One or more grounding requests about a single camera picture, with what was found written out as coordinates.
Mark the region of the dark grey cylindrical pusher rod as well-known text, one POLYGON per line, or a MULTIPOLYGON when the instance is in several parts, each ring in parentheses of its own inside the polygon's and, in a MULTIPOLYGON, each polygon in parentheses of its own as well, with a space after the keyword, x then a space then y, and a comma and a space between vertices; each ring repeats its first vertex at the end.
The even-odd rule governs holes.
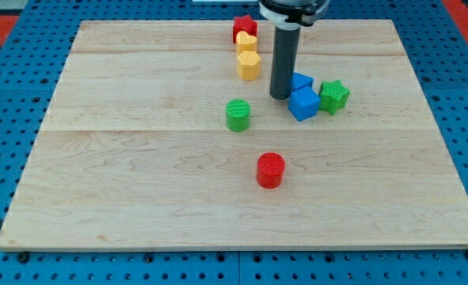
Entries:
POLYGON ((276 100, 286 100, 291 94, 299 37, 299 28, 275 28, 269 93, 276 100))

